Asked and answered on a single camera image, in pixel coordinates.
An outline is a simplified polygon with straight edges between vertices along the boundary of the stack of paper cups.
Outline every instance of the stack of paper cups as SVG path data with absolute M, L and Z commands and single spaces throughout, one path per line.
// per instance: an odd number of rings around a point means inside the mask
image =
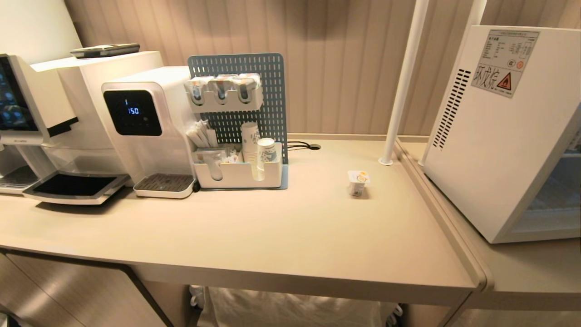
M 261 138 L 258 140 L 258 180 L 263 180 L 264 163 L 278 162 L 281 159 L 281 154 L 278 153 L 276 144 L 271 138 Z
M 258 178 L 258 140 L 260 139 L 260 132 L 258 131 L 258 123 L 247 122 L 242 124 L 242 155 L 244 162 L 250 163 L 252 167 L 252 175 L 255 179 Z

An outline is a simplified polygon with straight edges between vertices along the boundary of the warning label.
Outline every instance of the warning label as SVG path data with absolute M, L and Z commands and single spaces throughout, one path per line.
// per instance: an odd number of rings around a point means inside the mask
M 539 32 L 491 30 L 472 86 L 512 98 Z
M 511 91 L 511 83 L 510 83 L 510 73 L 508 73 L 506 76 L 504 76 L 504 78 L 500 81 L 500 83 L 498 85 L 496 85 L 496 87 L 500 87 L 503 88 L 505 90 Z

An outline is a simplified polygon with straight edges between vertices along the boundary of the cabinet door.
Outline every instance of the cabinet door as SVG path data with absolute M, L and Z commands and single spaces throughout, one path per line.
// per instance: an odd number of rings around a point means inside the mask
M 123 271 L 122 265 L 21 253 L 7 257 L 86 327 L 171 326 L 134 274 Z
M 0 254 L 0 307 L 35 327 L 83 327 L 3 254 Z

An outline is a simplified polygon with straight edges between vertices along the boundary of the wall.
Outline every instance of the wall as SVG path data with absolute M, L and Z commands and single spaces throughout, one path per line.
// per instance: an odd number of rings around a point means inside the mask
M 280 52 L 289 131 L 386 133 L 412 0 L 66 0 L 84 45 L 138 42 L 166 65 Z M 430 133 L 470 0 L 431 0 L 400 134 Z M 483 24 L 579 28 L 581 0 L 489 0 Z
M 0 54 L 27 63 L 64 58 L 81 46 L 63 0 L 2 0 L 0 31 Z

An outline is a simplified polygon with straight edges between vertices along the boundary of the beige countertop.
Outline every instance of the beige countertop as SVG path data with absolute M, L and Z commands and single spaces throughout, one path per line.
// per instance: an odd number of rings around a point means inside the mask
M 0 247 L 122 262 L 145 279 L 452 305 L 477 287 L 383 141 L 311 140 L 289 152 L 287 190 L 123 191 L 102 207 L 0 196 Z M 371 176 L 348 195 L 347 171 Z
M 400 139 L 413 160 L 426 143 Z M 455 206 L 415 166 L 428 189 L 486 272 L 484 292 L 467 301 L 470 307 L 509 310 L 581 310 L 579 239 L 489 244 Z

